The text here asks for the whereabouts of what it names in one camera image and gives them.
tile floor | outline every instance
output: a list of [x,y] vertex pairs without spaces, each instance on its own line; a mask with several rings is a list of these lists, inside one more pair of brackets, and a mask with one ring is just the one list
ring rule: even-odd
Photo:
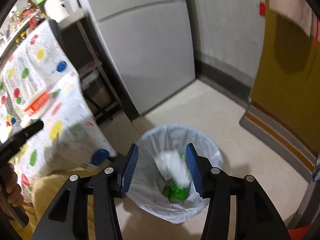
[[[256,177],[286,224],[296,212],[308,183],[278,154],[240,127],[244,109],[197,80],[132,123],[124,113],[101,127],[114,149],[125,153],[145,131],[167,123],[183,123],[206,133],[219,147],[224,171]],[[124,239],[200,239],[207,209],[173,225],[139,209],[129,198],[116,202]],[[235,199],[231,203],[229,239],[235,230]]]

yellow garment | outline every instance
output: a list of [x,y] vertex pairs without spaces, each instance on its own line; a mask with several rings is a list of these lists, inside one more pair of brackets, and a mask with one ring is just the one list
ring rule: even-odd
[[[33,207],[25,206],[26,214],[29,217],[28,226],[24,229],[21,229],[15,221],[12,222],[13,227],[21,236],[21,238],[23,240],[31,239],[32,234],[44,212],[70,175],[78,174],[80,177],[87,177],[97,173],[97,171],[66,171],[57,172],[50,176],[38,179],[33,187]],[[93,196],[88,197],[88,232],[89,239],[95,239],[93,222]]]

trash can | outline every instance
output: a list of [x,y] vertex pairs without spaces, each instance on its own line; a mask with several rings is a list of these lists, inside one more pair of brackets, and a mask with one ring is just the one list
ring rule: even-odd
[[198,155],[209,159],[213,167],[223,168],[218,147],[196,128],[181,124],[168,124],[147,131],[138,141],[139,159],[127,196],[143,210],[174,224],[183,223],[199,214],[209,199],[202,199],[191,183],[189,197],[182,203],[172,203],[158,187],[159,170],[154,161],[163,151],[185,152],[193,143]]

orange label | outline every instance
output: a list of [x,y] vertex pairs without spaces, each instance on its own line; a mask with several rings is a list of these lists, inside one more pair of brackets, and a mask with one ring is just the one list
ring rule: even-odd
[[35,114],[48,100],[50,96],[47,91],[44,91],[35,101],[31,103],[24,111],[32,116]]

rice cooker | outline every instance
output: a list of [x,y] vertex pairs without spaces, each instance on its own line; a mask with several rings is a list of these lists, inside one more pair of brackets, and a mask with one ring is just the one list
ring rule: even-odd
[[79,8],[77,0],[46,0],[45,13],[56,22],[61,22]]

